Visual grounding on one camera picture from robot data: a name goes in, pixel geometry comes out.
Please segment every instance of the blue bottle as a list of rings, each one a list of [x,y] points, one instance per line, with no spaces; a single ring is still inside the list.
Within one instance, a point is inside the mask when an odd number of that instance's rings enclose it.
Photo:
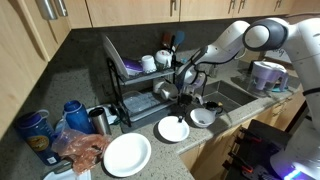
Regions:
[[[95,129],[88,117],[87,110],[79,101],[72,100],[67,102],[64,105],[63,117],[71,129],[75,129],[86,134],[95,133]]]
[[[49,112],[44,109],[27,113],[15,121],[15,128],[42,162],[52,166],[59,163],[61,159],[51,150],[54,131],[47,121],[48,116]]]

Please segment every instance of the stainless steel sink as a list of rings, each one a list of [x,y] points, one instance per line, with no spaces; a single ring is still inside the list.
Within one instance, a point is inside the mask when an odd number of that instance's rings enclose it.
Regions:
[[[197,93],[201,94],[202,89],[197,89]],[[205,87],[203,100],[221,102],[223,104],[223,115],[225,113],[231,112],[245,104],[248,104],[254,100],[256,97],[242,91],[224,81],[217,81],[215,83],[209,84]]]

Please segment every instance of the wall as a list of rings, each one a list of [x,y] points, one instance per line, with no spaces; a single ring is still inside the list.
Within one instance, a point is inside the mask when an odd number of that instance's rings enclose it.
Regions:
[[[86,107],[114,101],[101,33],[110,38],[122,57],[139,60],[143,55],[154,55],[161,48],[164,32],[183,30],[186,38],[177,54],[177,59],[181,59],[189,58],[199,47],[214,42],[233,21],[72,30],[17,116],[44,108],[50,111],[49,122],[54,125],[61,118],[64,103],[69,100],[77,99]],[[42,162],[12,127],[0,142],[0,162],[1,179],[38,179],[43,171]]]

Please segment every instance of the dish rack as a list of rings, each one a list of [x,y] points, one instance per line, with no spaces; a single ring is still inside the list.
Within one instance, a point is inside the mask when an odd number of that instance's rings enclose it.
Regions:
[[[170,105],[175,104],[175,101],[163,100],[159,94],[155,94],[152,92],[152,90],[149,89],[141,93],[133,91],[136,93],[133,95],[129,95],[128,97],[130,98],[125,98],[122,90],[123,86],[134,85],[136,83],[152,80],[154,78],[172,75],[174,74],[173,68],[165,69],[163,71],[157,71],[150,74],[139,73],[135,76],[126,78],[119,74],[115,62],[112,59],[107,58],[107,64],[109,68],[112,89],[117,101],[116,104],[121,111],[120,118],[122,120],[122,130],[123,125],[127,126],[125,128],[133,128],[132,130],[134,130],[139,128],[137,126],[142,127],[143,125],[152,123],[139,123],[138,121],[164,108],[167,108]]]

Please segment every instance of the granite countertop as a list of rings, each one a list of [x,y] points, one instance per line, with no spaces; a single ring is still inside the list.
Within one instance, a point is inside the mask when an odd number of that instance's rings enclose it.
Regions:
[[[243,87],[241,87],[241,81],[244,80],[244,73],[239,69],[237,61],[219,67],[217,78],[210,79],[208,83],[219,80],[223,80],[244,90]],[[142,134],[150,141],[152,148],[151,158],[140,172],[125,179],[193,179],[191,173],[181,161],[179,154],[217,136],[225,130],[240,124],[277,102],[293,95],[297,92],[299,84],[300,82],[297,78],[290,78],[288,81],[289,89],[286,92],[270,93],[270,97],[258,98],[234,111],[220,116],[208,128],[195,128],[190,124],[192,122],[187,121],[190,126],[189,137],[179,143],[163,141],[157,134],[157,123],[149,124],[135,130],[135,133]],[[113,139],[122,134],[119,126],[112,126],[111,130]],[[97,164],[95,168],[91,170],[91,177],[93,180],[117,179],[106,172],[103,163]]]

